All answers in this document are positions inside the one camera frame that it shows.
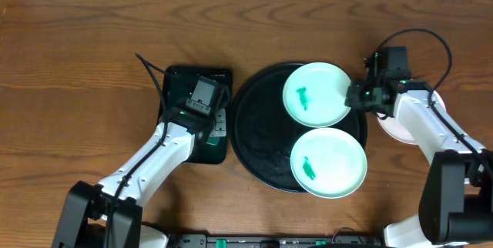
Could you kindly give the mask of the green sponge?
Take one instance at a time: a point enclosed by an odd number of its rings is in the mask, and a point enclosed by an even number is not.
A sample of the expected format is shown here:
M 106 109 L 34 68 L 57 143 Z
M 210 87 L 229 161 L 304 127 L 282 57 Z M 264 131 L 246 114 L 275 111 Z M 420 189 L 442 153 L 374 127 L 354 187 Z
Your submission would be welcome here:
M 211 146 L 217 146 L 220 142 L 220 137 L 212 137 L 210 136 L 208 138 L 208 140 L 206 141 L 206 144 L 207 145 L 211 145 Z

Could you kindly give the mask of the white plate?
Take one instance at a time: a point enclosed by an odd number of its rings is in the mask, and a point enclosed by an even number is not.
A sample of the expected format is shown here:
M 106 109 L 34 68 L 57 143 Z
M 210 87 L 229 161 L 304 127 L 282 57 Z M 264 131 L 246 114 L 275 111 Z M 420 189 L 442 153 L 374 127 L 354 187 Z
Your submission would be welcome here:
M 428 94 L 427 90 L 398 93 L 392 112 L 394 116 L 381 120 L 383 114 L 377 114 L 384 131 L 400 142 L 420 148 L 443 146 L 450 133 L 429 106 Z

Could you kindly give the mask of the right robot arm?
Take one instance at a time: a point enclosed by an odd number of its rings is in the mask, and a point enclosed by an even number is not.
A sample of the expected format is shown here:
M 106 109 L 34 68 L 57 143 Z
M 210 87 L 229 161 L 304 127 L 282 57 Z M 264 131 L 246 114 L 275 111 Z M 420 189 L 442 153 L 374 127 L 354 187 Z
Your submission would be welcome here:
M 492 152 L 433 100 L 426 82 L 353 81 L 345 104 L 395 119 L 430 163 L 418 214 L 384 228 L 387 246 L 457 246 L 492 239 Z

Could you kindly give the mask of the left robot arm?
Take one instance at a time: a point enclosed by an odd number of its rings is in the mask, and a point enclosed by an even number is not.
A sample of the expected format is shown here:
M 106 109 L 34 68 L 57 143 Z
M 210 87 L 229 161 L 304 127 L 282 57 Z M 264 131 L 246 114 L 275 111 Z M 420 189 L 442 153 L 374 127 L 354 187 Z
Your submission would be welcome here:
M 180 110 L 113 174 L 68 192 L 53 247 L 165 247 L 169 237 L 142 222 L 143 209 L 170 173 L 197 152 L 200 141 L 226 136 L 226 107 L 206 121 Z

